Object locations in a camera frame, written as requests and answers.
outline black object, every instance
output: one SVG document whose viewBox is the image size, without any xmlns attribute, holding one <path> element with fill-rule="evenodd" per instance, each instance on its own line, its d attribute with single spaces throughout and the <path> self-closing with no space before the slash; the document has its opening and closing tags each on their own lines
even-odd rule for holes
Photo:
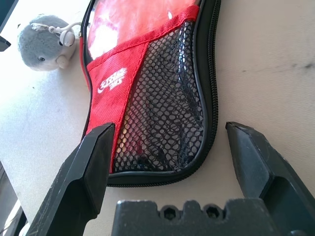
<svg viewBox="0 0 315 236">
<path fill-rule="evenodd" d="M 292 167 L 254 129 L 226 125 L 237 179 L 246 199 L 203 211 L 149 201 L 119 202 L 112 236 L 313 236 L 315 200 Z M 114 125 L 93 129 L 62 165 L 28 236 L 82 236 L 97 217 L 107 184 Z"/>
<path fill-rule="evenodd" d="M 91 95 L 96 88 L 86 70 L 93 61 L 87 27 L 97 2 L 91 0 L 81 27 L 83 71 Z M 181 30 L 160 38 L 165 45 L 158 40 L 150 43 L 155 54 L 152 58 L 150 53 L 145 55 L 139 69 L 145 79 L 135 77 L 132 85 L 127 109 L 131 115 L 123 114 L 123 123 L 126 118 L 128 123 L 119 135 L 125 143 L 118 139 L 108 186 L 170 184 L 189 177 L 204 162 L 218 125 L 215 34 L 220 5 L 221 0 L 202 0 L 196 23 L 184 22 Z"/>
<path fill-rule="evenodd" d="M 18 0 L 4 0 L 1 1 L 0 7 L 0 33 L 3 30 L 6 22 L 8 21 L 11 13 L 13 12 Z M 0 52 L 5 51 L 8 47 L 11 46 L 7 40 L 0 36 Z"/>
<path fill-rule="evenodd" d="M 265 202 L 282 235 L 315 235 L 315 199 L 290 164 L 253 128 L 228 122 L 226 129 L 244 196 Z"/>
<path fill-rule="evenodd" d="M 0 33 L 19 0 L 3 0 L 0 7 Z"/>
<path fill-rule="evenodd" d="M 166 206 L 160 212 L 150 201 L 118 203 L 112 236 L 137 235 L 281 236 L 261 199 L 230 200 L 223 211 L 215 205 L 202 211 L 196 201 L 183 211 Z"/>
<path fill-rule="evenodd" d="M 8 47 L 11 46 L 11 43 L 6 41 L 4 38 L 0 36 L 0 52 L 4 52 Z"/>
<path fill-rule="evenodd" d="M 61 166 L 27 236 L 82 236 L 100 212 L 115 126 L 93 129 Z"/>
</svg>

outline gray plush toy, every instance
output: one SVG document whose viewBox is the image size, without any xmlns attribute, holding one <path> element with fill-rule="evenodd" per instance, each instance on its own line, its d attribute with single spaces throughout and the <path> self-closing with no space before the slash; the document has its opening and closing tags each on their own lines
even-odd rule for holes
<svg viewBox="0 0 315 236">
<path fill-rule="evenodd" d="M 42 14 L 31 20 L 18 36 L 25 65 L 38 71 L 66 68 L 76 48 L 71 26 L 54 15 Z"/>
</svg>

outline desk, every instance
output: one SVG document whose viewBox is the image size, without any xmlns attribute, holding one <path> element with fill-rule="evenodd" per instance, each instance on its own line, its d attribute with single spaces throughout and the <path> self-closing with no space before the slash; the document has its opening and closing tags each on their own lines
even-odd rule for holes
<svg viewBox="0 0 315 236">
<path fill-rule="evenodd" d="M 86 0 L 68 2 L 65 9 L 73 15 L 87 6 Z M 2 32 L 11 42 L 10 27 L 25 5 L 19 1 Z M 118 200 L 149 199 L 159 208 L 182 208 L 188 199 L 223 207 L 227 199 L 242 197 L 226 121 L 262 132 L 315 195 L 315 1 L 222 0 L 216 62 L 219 128 L 203 166 L 172 185 L 107 188 L 101 214 L 88 223 L 86 236 L 110 235 Z M 89 92 L 78 54 L 65 71 L 34 72 L 11 46 L 0 54 L 0 64 L 0 160 L 32 221 L 60 165 L 80 141 Z"/>
</svg>

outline mesh netting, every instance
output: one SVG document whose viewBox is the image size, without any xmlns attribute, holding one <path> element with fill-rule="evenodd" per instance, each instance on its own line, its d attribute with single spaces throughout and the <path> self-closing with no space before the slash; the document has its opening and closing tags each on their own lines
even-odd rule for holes
<svg viewBox="0 0 315 236">
<path fill-rule="evenodd" d="M 114 172 L 179 171 L 201 145 L 203 113 L 192 63 L 193 22 L 149 44 L 118 138 Z"/>
</svg>

